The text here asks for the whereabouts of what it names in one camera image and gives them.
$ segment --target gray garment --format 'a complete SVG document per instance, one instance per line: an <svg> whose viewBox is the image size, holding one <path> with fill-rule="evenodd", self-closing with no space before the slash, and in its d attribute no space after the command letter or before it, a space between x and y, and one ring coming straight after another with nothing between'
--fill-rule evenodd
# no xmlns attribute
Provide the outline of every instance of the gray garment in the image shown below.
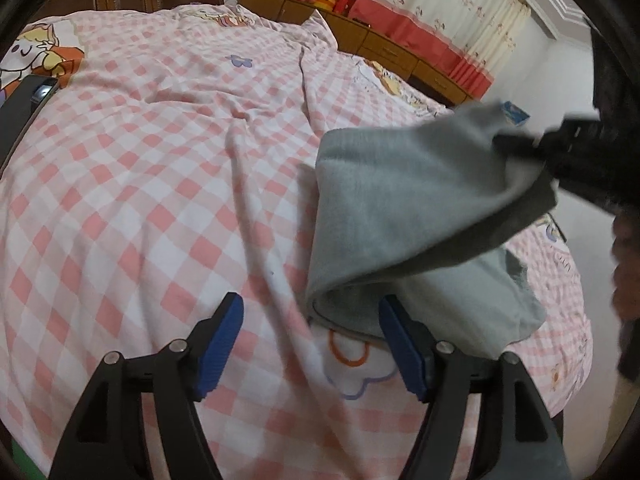
<svg viewBox="0 0 640 480"><path fill-rule="evenodd" d="M545 310L526 270L500 246L556 198L540 164L492 150L508 127L499 105L471 104L419 126L326 133L306 290L312 316L382 338L378 301L391 292L436 338L494 358L539 328Z"/></svg>

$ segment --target ceiling molding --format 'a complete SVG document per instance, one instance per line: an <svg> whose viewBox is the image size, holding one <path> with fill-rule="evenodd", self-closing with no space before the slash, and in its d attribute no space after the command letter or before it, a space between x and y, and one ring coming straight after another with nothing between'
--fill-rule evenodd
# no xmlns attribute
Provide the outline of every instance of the ceiling molding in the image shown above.
<svg viewBox="0 0 640 480"><path fill-rule="evenodd" d="M591 44L584 13L573 0L525 0L556 40Z"/></svg>

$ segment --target yellow object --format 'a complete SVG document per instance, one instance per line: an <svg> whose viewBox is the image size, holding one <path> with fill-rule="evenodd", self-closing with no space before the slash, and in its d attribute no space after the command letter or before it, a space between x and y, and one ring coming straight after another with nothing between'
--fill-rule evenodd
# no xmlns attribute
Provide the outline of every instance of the yellow object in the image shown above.
<svg viewBox="0 0 640 480"><path fill-rule="evenodd" d="M314 5L318 7L318 9L334 10L336 1L337 0L316 0L314 1Z"/></svg>

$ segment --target green object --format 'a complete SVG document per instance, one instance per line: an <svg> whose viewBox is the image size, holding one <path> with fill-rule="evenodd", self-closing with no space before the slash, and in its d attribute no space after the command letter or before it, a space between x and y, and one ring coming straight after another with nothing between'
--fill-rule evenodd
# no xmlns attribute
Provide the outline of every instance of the green object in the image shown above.
<svg viewBox="0 0 640 480"><path fill-rule="evenodd" d="M12 448L14 452L14 462L20 468L29 480L47 480L47 477L33 463L18 443L12 439Z"/></svg>

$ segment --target bed sheet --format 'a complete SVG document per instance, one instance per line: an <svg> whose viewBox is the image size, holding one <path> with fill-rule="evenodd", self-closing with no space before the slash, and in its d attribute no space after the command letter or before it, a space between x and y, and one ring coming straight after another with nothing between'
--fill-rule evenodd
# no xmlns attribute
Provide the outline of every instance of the bed sheet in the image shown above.
<svg viewBox="0 0 640 480"><path fill-rule="evenodd" d="M106 352L155 352L234 290L244 325L220 386L196 406L223 477L396 479L425 407L385 349L306 318L313 167L328 130L428 114L338 53L318 13L301 27L211 6L46 23L62 19L84 59L0 182L7 428L47 472ZM541 222L509 247L547 319L511 349L555 415L588 374L591 335L571 255ZM478 406L471 398L454 478L468 469ZM161 464L148 399L145 421Z"/></svg>

